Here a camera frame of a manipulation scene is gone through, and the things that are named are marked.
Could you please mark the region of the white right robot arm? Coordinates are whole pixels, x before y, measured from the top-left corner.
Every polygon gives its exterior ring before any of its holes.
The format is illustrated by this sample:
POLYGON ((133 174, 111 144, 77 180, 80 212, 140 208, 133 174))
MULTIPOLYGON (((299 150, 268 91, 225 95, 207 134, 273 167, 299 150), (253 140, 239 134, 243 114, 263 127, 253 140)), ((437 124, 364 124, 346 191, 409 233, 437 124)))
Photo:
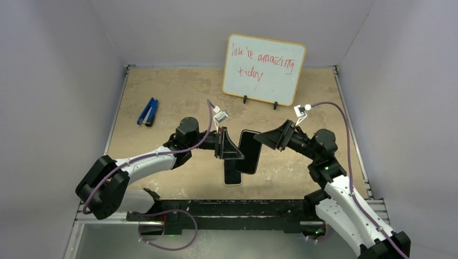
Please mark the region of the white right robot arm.
POLYGON ((283 151, 290 148, 311 159, 309 174, 320 191, 305 197, 304 215, 324 220, 353 249, 357 258, 409 258, 411 241, 387 224, 355 189, 335 152, 335 134, 318 130, 311 138, 291 120, 254 139, 283 151))

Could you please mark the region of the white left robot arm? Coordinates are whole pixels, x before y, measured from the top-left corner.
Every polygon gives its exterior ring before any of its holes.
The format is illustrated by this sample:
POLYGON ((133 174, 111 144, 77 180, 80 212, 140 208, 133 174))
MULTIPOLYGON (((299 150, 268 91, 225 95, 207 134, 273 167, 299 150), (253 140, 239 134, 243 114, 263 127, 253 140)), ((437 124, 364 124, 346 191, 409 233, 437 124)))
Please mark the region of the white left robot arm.
POLYGON ((99 220, 111 216, 121 206, 130 184, 182 166, 195 148, 212 150, 221 160, 245 157, 228 136, 226 127, 200 132, 197 119, 186 117, 168 141, 151 152, 117 160, 109 155, 99 157, 75 190, 84 203, 83 214, 93 214, 99 220))

